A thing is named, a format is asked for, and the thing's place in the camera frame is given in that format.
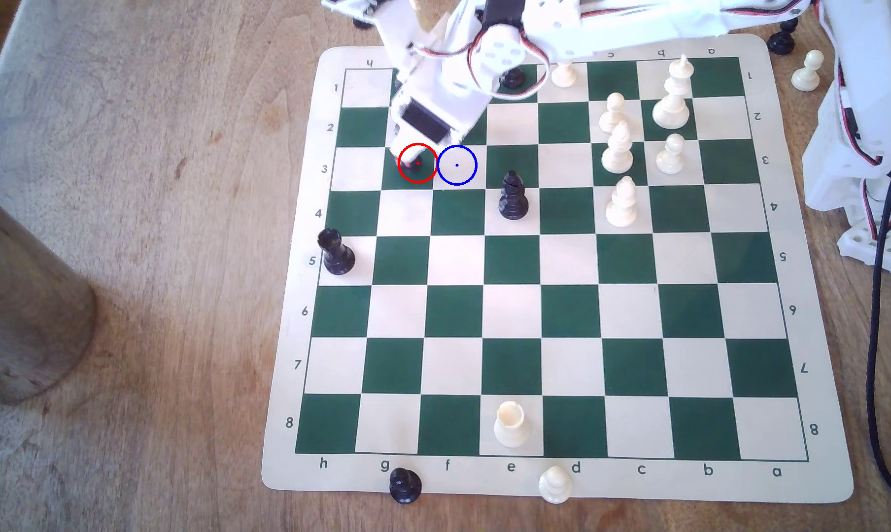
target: white pawn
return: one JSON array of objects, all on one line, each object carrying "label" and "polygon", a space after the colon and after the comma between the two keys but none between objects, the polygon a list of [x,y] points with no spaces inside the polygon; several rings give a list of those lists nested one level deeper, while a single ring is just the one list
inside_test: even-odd
[{"label": "white pawn", "polygon": [[625,120],[622,113],[622,106],[625,102],[626,100],[620,93],[613,93],[606,97],[606,112],[600,115],[600,129],[605,133],[613,133],[613,128]]},{"label": "white pawn", "polygon": [[820,84],[820,75],[817,69],[823,65],[823,52],[820,50],[811,50],[803,58],[803,68],[794,70],[791,76],[791,84],[794,89],[808,93],[817,88]]},{"label": "white pawn", "polygon": [[541,473],[541,478],[537,481],[537,490],[545,501],[559,504],[570,499],[571,484],[570,475],[562,467],[551,465],[548,470]]},{"label": "white pawn", "polygon": [[606,206],[606,222],[614,227],[627,227],[636,221],[636,184],[625,175],[613,188],[613,196]]},{"label": "white pawn", "polygon": [[673,133],[666,138],[666,149],[655,156],[655,167],[662,173],[678,173],[682,169],[682,146],[685,139],[679,133]]},{"label": "white pawn", "polygon": [[531,435],[531,422],[524,417],[521,405],[508,400],[499,405],[495,419],[495,438],[507,448],[521,447]]},{"label": "white pawn", "polygon": [[570,87],[576,80],[577,73],[570,63],[561,63],[550,73],[550,82],[562,89]]},{"label": "white pawn", "polygon": [[629,149],[633,146],[633,139],[629,137],[629,125],[626,120],[621,120],[617,127],[613,128],[613,134],[607,141],[606,150],[600,157],[600,163],[610,173],[624,173],[633,165],[633,154]]},{"label": "white pawn", "polygon": [[685,54],[669,64],[669,79],[665,89],[668,93],[652,107],[652,121],[666,130],[677,130],[688,122],[688,106],[685,95],[691,90],[691,78],[694,67],[688,62]]}]

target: black chess piece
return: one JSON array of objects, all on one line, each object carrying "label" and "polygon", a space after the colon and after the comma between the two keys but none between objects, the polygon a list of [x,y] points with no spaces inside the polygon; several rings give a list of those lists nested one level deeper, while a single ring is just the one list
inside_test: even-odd
[{"label": "black chess piece", "polygon": [[324,270],[334,275],[343,275],[354,268],[357,257],[354,250],[341,241],[337,229],[324,229],[318,234],[318,245],[324,250]]},{"label": "black chess piece", "polygon": [[501,182],[499,213],[508,220],[520,220],[528,214],[528,198],[524,195],[524,183],[514,170],[508,170]]},{"label": "black chess piece", "polygon": [[397,467],[390,473],[390,495],[400,504],[409,504],[419,498],[423,491],[423,481],[419,475],[404,467]]},{"label": "black chess piece", "polygon": [[521,86],[524,84],[524,79],[524,71],[518,67],[514,67],[502,74],[499,78],[499,81],[501,82],[502,87],[509,90],[514,90],[521,88]]},{"label": "black chess piece", "polygon": [[767,39],[767,49],[772,54],[786,56],[794,51],[794,30],[797,29],[797,19],[785,20],[781,23],[781,31],[771,35]]}]

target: chess piece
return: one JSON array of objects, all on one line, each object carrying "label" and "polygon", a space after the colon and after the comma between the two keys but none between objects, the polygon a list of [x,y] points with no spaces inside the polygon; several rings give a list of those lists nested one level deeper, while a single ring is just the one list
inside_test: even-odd
[{"label": "chess piece", "polygon": [[668,93],[652,107],[652,121],[666,130],[677,130],[688,122],[688,105],[685,95],[691,91],[691,78],[694,68],[683,54],[669,65],[669,78],[665,88]]},{"label": "chess piece", "polygon": [[617,127],[613,128],[613,134],[607,141],[606,150],[600,158],[601,164],[610,173],[624,173],[633,165],[633,154],[629,149],[633,146],[633,139],[629,137],[629,125],[626,120],[621,120]]},{"label": "chess piece", "polygon": [[524,79],[524,71],[518,67],[514,67],[502,74],[499,78],[499,82],[501,83],[502,87],[514,90],[521,88],[521,86],[524,84]]},{"label": "chess piece", "polygon": [[397,467],[390,473],[390,495],[400,504],[409,504],[423,492],[423,481],[419,475],[404,467]]},{"label": "chess piece", "polygon": [[495,439],[509,449],[521,447],[531,435],[531,420],[524,416],[521,405],[508,400],[499,405],[495,419]]},{"label": "chess piece", "polygon": [[628,227],[636,221],[636,184],[623,176],[613,188],[613,196],[606,206],[606,221],[614,227]]},{"label": "chess piece", "polygon": [[337,229],[324,229],[318,234],[318,245],[324,252],[324,270],[343,275],[354,268],[357,257],[354,250],[345,246]]},{"label": "chess piece", "polygon": [[606,111],[600,115],[600,129],[604,130],[604,133],[613,133],[613,128],[625,120],[622,113],[625,102],[626,100],[620,93],[613,93],[606,97]]},{"label": "chess piece", "polygon": [[501,182],[499,213],[508,220],[520,220],[528,214],[528,198],[524,195],[524,182],[514,170],[508,170]]},{"label": "chess piece", "polygon": [[571,488],[570,475],[559,465],[551,465],[548,470],[541,473],[541,478],[537,481],[537,490],[541,493],[541,497],[553,504],[570,499]]},{"label": "chess piece", "polygon": [[666,138],[666,149],[655,156],[655,167],[667,174],[678,173],[682,169],[682,147],[685,139],[679,133]]},{"label": "chess piece", "polygon": [[797,19],[785,20],[781,23],[781,31],[767,38],[767,49],[772,54],[786,56],[794,51],[794,30],[797,29]]},{"label": "chess piece", "polygon": [[550,73],[550,82],[562,89],[570,87],[577,80],[577,72],[570,63],[561,63]]},{"label": "chess piece", "polygon": [[823,52],[820,50],[811,50],[807,52],[803,58],[803,67],[794,70],[791,76],[791,84],[794,89],[808,93],[818,87],[820,84],[820,75],[817,69],[823,65]]}]

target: wire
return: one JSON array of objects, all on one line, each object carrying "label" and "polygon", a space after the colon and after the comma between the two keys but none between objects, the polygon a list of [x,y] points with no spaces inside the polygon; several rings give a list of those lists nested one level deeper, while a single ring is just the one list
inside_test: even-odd
[{"label": "wire", "polygon": [[891,490],[891,473],[883,457],[883,450],[879,443],[879,428],[876,423],[876,351],[879,346],[879,307],[880,290],[883,283],[883,255],[886,250],[886,236],[889,233],[889,217],[891,213],[891,171],[889,172],[889,188],[886,191],[886,200],[883,203],[883,215],[880,219],[882,230],[876,242],[876,259],[872,267],[872,317],[869,321],[869,349],[865,359],[865,412],[866,422],[869,425],[869,445],[872,448],[872,457],[876,461],[879,475],[886,481]]},{"label": "wire", "polygon": [[736,15],[751,15],[751,16],[773,16],[773,15],[783,15],[787,11],[790,11],[800,2],[804,0],[794,0],[790,4],[777,7],[774,9],[764,9],[762,7],[731,7],[729,9],[722,9],[723,13],[734,13]]}]

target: wood grain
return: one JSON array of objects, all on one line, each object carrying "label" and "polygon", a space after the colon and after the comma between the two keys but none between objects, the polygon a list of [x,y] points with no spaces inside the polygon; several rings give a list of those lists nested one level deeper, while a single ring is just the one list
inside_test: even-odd
[{"label": "wood grain", "polygon": [[0,208],[0,402],[66,375],[91,342],[96,308],[84,279]]},{"label": "wood grain", "polygon": [[[800,185],[826,83],[807,94],[789,78],[810,48],[832,56],[809,13],[794,36],[794,54],[772,62]],[[841,212],[809,209],[849,501],[428,494],[400,507],[262,486],[315,68],[324,49],[363,44],[377,35],[313,2],[26,0],[0,64],[0,203],[91,280],[99,318],[70,376],[0,405],[0,530],[891,530],[865,426],[871,269],[837,253]],[[883,302],[877,405],[891,465],[891,275]]]}]

